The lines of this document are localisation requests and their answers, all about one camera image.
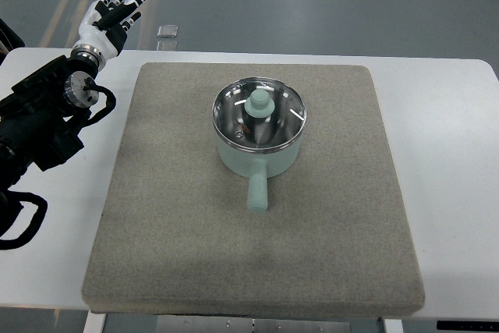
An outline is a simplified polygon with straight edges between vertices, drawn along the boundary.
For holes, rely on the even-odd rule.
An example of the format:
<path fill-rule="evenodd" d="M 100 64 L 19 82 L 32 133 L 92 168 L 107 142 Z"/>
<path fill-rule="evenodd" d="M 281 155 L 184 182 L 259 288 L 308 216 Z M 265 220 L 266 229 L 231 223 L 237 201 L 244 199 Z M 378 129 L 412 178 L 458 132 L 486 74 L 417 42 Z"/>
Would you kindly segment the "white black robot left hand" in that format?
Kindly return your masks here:
<path fill-rule="evenodd" d="M 87 46 L 98 58 L 108 61 L 117 57 L 128 32 L 141 17 L 139 7 L 146 0 L 96 0 L 86 11 L 74 48 Z"/>

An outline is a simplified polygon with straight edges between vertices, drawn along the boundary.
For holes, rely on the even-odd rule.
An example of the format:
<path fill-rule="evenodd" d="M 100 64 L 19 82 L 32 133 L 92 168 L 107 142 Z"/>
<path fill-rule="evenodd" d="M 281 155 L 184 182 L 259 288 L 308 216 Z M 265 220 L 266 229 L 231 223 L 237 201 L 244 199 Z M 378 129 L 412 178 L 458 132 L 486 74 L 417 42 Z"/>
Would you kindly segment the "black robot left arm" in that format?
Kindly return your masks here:
<path fill-rule="evenodd" d="M 98 49 L 79 43 L 12 87 L 1 101 L 1 189 L 19 182 L 31 164 L 46 171 L 66 163 L 83 142 L 82 128 L 107 116 L 114 94 L 95 83 L 104 65 Z"/>

